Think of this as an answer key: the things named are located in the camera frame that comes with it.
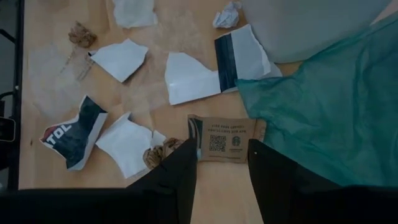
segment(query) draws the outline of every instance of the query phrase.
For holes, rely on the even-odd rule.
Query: table surface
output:
[[[62,120],[49,118],[35,106],[38,99],[32,93],[29,67],[33,60],[29,55],[52,44],[67,56],[72,49],[67,34],[75,21],[98,35],[91,49],[126,38],[149,48],[144,65],[123,84],[97,65],[87,74],[87,94],[109,112],[103,130],[128,111],[133,112],[134,122],[180,139],[188,137],[187,115],[190,113],[246,118],[238,92],[177,106],[167,104],[165,92],[165,62],[170,51],[185,52],[207,68],[217,70],[214,40],[230,30],[214,29],[212,20],[228,2],[156,0],[155,12],[159,18],[156,26],[122,29],[115,23],[112,0],[26,1],[19,188],[125,187],[136,180],[125,179],[112,158],[97,147],[83,170],[67,171],[64,159],[39,142],[46,127]],[[246,20],[243,12],[239,13],[238,27],[241,27]],[[280,68],[282,73],[290,74],[298,65]],[[62,119],[74,117],[77,107]],[[247,164],[198,163],[192,223],[262,223]]]

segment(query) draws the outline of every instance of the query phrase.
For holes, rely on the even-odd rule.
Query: teal plastic bag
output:
[[[340,185],[398,186],[398,13],[290,77],[237,86],[268,146]]]

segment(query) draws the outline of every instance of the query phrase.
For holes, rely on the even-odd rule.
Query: torn paper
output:
[[[153,12],[154,0],[113,0],[114,18],[123,28],[151,26],[157,24]]]
[[[230,2],[220,13],[217,12],[216,17],[213,20],[214,28],[231,28],[236,26],[239,22],[239,13],[237,9],[242,8],[242,3],[240,2]]]
[[[129,121],[131,113],[122,115],[96,142],[118,164],[124,178],[131,177],[146,168],[142,155],[155,145],[163,145],[165,136]]]
[[[107,115],[90,97],[85,96],[79,114],[69,121],[47,128],[40,142],[63,156],[68,170],[81,170]]]
[[[218,72],[185,53],[169,53],[165,81],[171,105],[221,93]]]
[[[249,24],[216,39],[215,47],[221,91],[235,88],[237,79],[258,80],[271,72],[267,54]]]
[[[119,82],[124,82],[144,62],[148,48],[126,39],[100,48],[91,59]]]

